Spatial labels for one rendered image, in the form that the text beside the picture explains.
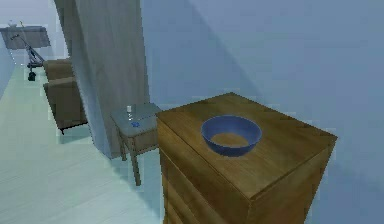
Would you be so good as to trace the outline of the blue bowl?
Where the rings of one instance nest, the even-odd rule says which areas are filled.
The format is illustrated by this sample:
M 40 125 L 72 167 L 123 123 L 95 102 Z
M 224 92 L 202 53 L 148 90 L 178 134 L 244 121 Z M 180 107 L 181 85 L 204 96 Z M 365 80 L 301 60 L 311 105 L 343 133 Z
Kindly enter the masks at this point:
M 225 146 L 213 141 L 218 134 L 236 134 L 243 137 L 245 146 Z M 215 153 L 227 157 L 240 157 L 249 153 L 261 140 L 262 130 L 257 123 L 235 115 L 212 117 L 201 125 L 201 136 L 207 146 Z

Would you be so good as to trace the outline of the grey side table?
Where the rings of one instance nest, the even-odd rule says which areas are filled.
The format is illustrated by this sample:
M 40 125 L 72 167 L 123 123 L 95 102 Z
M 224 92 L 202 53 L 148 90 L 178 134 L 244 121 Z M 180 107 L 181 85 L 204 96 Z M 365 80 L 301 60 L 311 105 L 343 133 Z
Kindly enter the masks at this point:
M 116 126 L 120 154 L 123 161 L 130 156 L 135 184 L 141 185 L 137 156 L 158 147 L 156 114 L 161 109 L 154 103 L 136 104 L 132 106 L 132 113 L 126 108 L 117 109 L 111 113 Z M 139 122 L 140 127 L 133 127 L 132 122 Z

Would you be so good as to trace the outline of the beige curtain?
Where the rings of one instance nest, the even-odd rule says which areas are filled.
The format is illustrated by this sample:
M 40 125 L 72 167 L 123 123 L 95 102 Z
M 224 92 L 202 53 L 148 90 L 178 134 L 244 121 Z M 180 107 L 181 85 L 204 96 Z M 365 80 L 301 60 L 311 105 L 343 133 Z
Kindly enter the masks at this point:
M 111 113 L 150 101 L 140 0 L 54 0 L 95 147 L 120 155 Z

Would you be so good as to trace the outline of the brown wooden chest of drawers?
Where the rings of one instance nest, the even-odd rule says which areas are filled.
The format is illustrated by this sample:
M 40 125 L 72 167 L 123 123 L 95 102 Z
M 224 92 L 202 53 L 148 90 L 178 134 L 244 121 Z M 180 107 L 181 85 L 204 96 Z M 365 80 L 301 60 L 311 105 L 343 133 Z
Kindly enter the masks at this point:
M 233 114 L 257 123 L 241 157 L 212 151 L 203 122 Z M 164 224 L 304 224 L 336 136 L 233 92 L 158 113 Z

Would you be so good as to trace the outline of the black floor lamp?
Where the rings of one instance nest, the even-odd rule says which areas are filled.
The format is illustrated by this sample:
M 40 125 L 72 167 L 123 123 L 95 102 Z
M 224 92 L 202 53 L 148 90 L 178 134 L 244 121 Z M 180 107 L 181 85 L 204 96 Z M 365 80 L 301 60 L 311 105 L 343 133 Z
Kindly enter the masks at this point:
M 24 43 L 26 52 L 29 57 L 29 63 L 27 64 L 27 68 L 30 70 L 28 74 L 28 80 L 34 81 L 36 79 L 36 73 L 33 71 L 33 69 L 42 67 L 44 63 L 44 59 L 19 34 L 12 36 L 11 40 L 15 40 L 17 38 L 19 38 Z

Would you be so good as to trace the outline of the grey desk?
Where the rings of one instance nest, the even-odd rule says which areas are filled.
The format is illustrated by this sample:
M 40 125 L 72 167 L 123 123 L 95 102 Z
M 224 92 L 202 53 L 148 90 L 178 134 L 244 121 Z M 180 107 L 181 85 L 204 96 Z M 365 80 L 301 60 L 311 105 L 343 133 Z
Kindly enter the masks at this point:
M 0 28 L 5 46 L 11 50 L 24 49 L 28 43 L 32 48 L 48 47 L 50 40 L 43 26 Z

